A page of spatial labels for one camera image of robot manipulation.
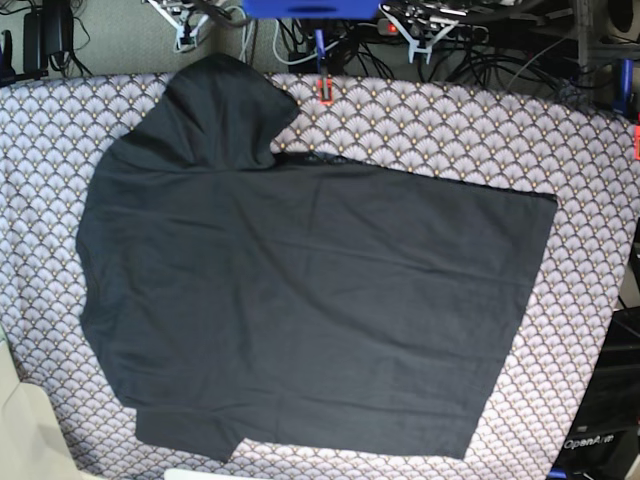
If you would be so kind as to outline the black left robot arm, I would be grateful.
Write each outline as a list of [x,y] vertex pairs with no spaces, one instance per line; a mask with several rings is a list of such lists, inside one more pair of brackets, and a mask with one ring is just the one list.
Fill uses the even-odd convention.
[[437,43],[473,36],[473,28],[463,23],[468,9],[457,1],[384,1],[378,9],[406,40],[410,63],[421,57],[429,64]]

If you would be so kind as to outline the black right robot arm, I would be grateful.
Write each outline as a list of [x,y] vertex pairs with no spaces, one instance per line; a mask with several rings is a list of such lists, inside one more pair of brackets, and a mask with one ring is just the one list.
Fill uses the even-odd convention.
[[145,0],[174,30],[174,52],[195,50],[202,39],[202,32],[209,17],[190,1]]

